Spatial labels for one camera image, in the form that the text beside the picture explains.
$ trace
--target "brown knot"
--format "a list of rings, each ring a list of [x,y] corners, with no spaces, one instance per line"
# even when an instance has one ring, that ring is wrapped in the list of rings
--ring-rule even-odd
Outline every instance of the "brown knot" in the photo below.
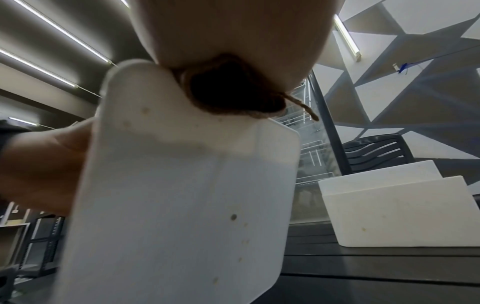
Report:
[[[319,120],[310,107],[287,93],[272,90],[263,75],[234,55],[220,55],[175,70],[174,74],[193,104],[212,114],[274,117],[285,112],[289,100],[304,108],[313,120]]]

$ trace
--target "black chair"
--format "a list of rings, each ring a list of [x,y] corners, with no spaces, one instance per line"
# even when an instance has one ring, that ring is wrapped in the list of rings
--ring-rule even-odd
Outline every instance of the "black chair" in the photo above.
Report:
[[[343,144],[352,173],[414,163],[415,159],[400,134],[376,135]]]

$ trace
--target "hand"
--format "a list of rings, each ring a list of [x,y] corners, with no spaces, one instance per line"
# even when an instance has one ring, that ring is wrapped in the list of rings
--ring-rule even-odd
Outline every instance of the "hand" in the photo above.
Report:
[[[22,207],[68,215],[93,122],[13,136],[0,153],[1,196]]]

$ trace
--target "fluorescent light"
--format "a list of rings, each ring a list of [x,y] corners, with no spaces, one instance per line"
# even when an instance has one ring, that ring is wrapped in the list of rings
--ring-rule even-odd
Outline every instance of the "fluorescent light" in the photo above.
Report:
[[[97,52],[95,49],[93,49],[91,46],[89,46],[88,44],[86,44],[85,42],[81,41],[80,39],[78,39],[77,37],[75,37],[74,35],[70,34],[67,30],[65,30],[64,28],[62,28],[61,26],[59,26],[58,24],[56,24],[55,22],[53,22],[52,20],[50,20],[49,18],[47,18],[46,16],[42,15],[39,11],[37,11],[36,9],[34,9],[33,7],[31,7],[30,5],[28,5],[27,3],[23,2],[22,0],[13,0],[15,1],[16,3],[18,3],[19,5],[21,5],[24,9],[27,9],[30,13],[34,14],[35,16],[37,16],[38,18],[42,19],[43,21],[45,21],[46,23],[48,23],[49,25],[51,25],[52,27],[54,27],[55,29],[57,29],[58,31],[62,32],[65,36],[69,37],[70,39],[72,39],[73,41],[75,41],[76,43],[78,43],[79,45],[81,45],[82,47],[86,48],[87,50],[89,50],[90,52],[94,53],[96,56],[98,56],[100,59],[102,59],[103,61],[107,62],[107,63],[112,63],[112,61],[110,59],[108,59],[107,57],[105,57],[104,55],[100,54],[99,52]]]
[[[347,31],[346,27],[344,26],[344,23],[340,20],[340,17],[338,15],[334,15],[333,22],[335,23],[337,30],[340,32],[341,36],[343,37],[343,40],[345,40],[346,45],[350,49],[352,55],[355,57],[356,61],[357,62],[360,61],[362,59],[360,50],[355,44],[355,41],[350,36],[350,33]]]
[[[30,122],[30,121],[26,121],[26,120],[22,120],[22,119],[18,119],[18,118],[15,118],[15,117],[9,117],[9,119],[11,119],[11,120],[16,120],[16,121],[20,121],[20,122],[23,122],[24,124],[28,124],[28,125],[32,125],[32,126],[36,126],[36,127],[39,126],[39,124]]]
[[[53,77],[53,78],[55,78],[55,79],[57,79],[57,80],[60,80],[61,82],[66,83],[66,84],[68,84],[68,85],[71,86],[71,87],[74,87],[74,88],[79,87],[78,85],[74,84],[73,82],[68,81],[67,79],[62,78],[62,77],[60,77],[60,76],[58,76],[58,75],[55,75],[54,73],[49,72],[49,71],[47,71],[47,70],[45,70],[45,69],[42,69],[41,67],[39,67],[39,66],[37,66],[37,65],[34,65],[33,63],[28,62],[27,60],[22,59],[22,58],[18,57],[17,55],[14,55],[14,54],[12,54],[12,53],[4,50],[4,49],[0,49],[0,53],[2,53],[2,54],[4,54],[4,55],[7,55],[8,57],[13,58],[13,59],[15,59],[15,60],[17,60],[17,61],[20,61],[20,62],[23,63],[24,65],[27,65],[27,66],[29,66],[29,67],[31,67],[31,68],[34,68],[34,69],[37,70],[37,71],[40,71],[40,72],[42,72],[42,73],[44,73],[44,74],[49,75],[50,77]]]

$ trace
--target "dark table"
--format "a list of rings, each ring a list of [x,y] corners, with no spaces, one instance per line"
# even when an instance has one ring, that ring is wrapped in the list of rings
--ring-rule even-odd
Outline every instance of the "dark table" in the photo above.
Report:
[[[480,303],[479,248],[347,248],[292,225],[276,284],[254,304]]]

